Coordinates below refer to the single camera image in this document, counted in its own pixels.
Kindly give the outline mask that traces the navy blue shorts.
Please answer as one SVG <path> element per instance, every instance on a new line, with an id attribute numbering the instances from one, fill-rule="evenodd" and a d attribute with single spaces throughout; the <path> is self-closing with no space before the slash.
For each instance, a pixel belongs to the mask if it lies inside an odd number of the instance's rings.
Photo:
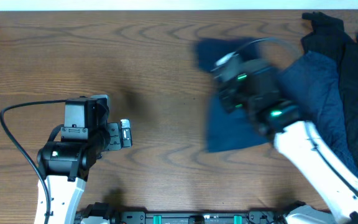
<path id="1" fill-rule="evenodd" d="M 211 74 L 217 60 L 252 40 L 253 37 L 232 40 L 201 39 L 194 46 L 197 67 Z M 243 149 L 265 144 L 268 141 L 254 130 L 243 109 L 227 113 L 219 100 L 218 92 L 213 91 L 206 122 L 208 152 Z"/>

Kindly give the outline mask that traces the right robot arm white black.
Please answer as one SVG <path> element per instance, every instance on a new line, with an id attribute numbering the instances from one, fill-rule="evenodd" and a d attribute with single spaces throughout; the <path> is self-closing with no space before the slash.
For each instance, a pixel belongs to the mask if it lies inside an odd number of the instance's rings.
<path id="1" fill-rule="evenodd" d="M 293 163 L 330 210 L 317 214 L 295 209 L 284 216 L 286 223 L 358 223 L 358 178 L 282 92 L 277 69 L 262 59 L 232 58 L 217 63 L 213 72 L 226 109 L 243 107 L 258 133 Z"/>

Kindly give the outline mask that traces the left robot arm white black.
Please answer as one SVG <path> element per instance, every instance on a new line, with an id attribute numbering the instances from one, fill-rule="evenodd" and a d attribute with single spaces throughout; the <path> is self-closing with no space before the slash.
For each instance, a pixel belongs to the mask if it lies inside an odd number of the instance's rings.
<path id="1" fill-rule="evenodd" d="M 131 123 L 67 118 L 60 126 L 61 140 L 53 136 L 37 155 L 39 195 L 36 223 L 74 223 L 90 169 L 103 152 L 132 146 Z"/>

